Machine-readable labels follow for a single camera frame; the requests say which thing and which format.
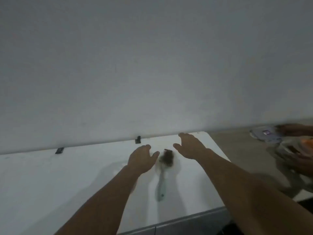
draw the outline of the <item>wall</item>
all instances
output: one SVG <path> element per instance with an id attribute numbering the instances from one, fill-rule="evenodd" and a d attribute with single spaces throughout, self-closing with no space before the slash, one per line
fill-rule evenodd
<path id="1" fill-rule="evenodd" d="M 313 0 L 1 0 L 0 153 L 313 116 Z"/>

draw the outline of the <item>person's left arm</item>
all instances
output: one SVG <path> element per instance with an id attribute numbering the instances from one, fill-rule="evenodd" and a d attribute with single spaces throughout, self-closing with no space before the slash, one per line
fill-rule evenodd
<path id="1" fill-rule="evenodd" d="M 150 149 L 150 145 L 137 148 L 128 164 L 87 200 L 56 235 L 116 234 L 131 189 L 139 176 L 152 168 L 160 154 L 155 152 L 151 157 Z"/>

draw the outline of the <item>black clip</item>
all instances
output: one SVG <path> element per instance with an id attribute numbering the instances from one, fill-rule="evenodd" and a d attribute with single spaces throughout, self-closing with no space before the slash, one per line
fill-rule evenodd
<path id="1" fill-rule="evenodd" d="M 139 143 L 141 143 L 140 139 L 141 139 L 141 137 L 140 137 L 140 136 L 138 136 L 138 137 L 137 137 L 137 139 L 135 139 L 135 144 L 139 144 Z"/>
<path id="2" fill-rule="evenodd" d="M 58 148 L 55 154 L 61 154 L 63 152 L 64 148 Z"/>

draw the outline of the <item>light green handle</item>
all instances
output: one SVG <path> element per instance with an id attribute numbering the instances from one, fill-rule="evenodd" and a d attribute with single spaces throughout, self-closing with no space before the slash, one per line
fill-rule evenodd
<path id="1" fill-rule="evenodd" d="M 166 183 L 164 177 L 164 169 L 161 169 L 159 183 L 157 185 L 157 201 L 162 201 L 165 198 Z"/>

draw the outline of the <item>another person's arm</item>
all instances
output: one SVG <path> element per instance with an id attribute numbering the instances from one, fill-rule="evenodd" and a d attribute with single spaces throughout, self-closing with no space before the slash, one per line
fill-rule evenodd
<path id="1" fill-rule="evenodd" d="M 303 124 L 283 124 L 276 126 L 277 131 L 285 136 L 313 136 L 313 126 Z"/>
<path id="2" fill-rule="evenodd" d="M 160 152 L 149 154 L 151 146 L 137 148 L 125 166 L 108 184 L 95 193 L 65 223 L 56 235 L 116 234 L 135 182 L 155 164 Z"/>
<path id="3" fill-rule="evenodd" d="M 193 135 L 179 136 L 182 145 L 174 148 L 203 167 L 245 235 L 313 233 L 313 215 L 292 199 L 205 148 Z"/>

